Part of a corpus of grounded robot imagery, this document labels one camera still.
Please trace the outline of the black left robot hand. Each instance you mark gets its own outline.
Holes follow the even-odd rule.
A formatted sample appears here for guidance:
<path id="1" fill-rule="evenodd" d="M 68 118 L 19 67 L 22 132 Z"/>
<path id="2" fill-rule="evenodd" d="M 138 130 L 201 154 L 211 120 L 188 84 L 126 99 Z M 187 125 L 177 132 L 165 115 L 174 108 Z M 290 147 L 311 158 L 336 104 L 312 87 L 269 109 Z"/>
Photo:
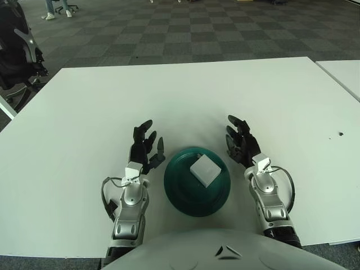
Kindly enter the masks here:
<path id="1" fill-rule="evenodd" d="M 134 127 L 134 143 L 130 148 L 129 163 L 125 168 L 125 178 L 128 181 L 136 182 L 141 175 L 147 175 L 151 169 L 157 168 L 165 160 L 162 137 L 159 138 L 157 143 L 157 153 L 148 158 L 157 135 L 157 132 L 153 131 L 146 138 L 146 132 L 151 126 L 152 120 L 148 120 L 139 127 Z"/>

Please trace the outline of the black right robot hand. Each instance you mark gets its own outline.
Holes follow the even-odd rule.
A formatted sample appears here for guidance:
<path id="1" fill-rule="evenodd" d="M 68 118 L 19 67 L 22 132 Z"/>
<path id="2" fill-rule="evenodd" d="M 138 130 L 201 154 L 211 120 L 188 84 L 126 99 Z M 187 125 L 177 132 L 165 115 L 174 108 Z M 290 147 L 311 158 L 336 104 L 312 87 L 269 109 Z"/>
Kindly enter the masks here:
<path id="1" fill-rule="evenodd" d="M 226 126 L 226 144 L 229 157 L 238 164 L 242 164 L 246 169 L 254 166 L 253 157 L 261 153 L 256 138 L 251 134 L 247 122 L 233 115 L 228 116 L 231 126 Z"/>

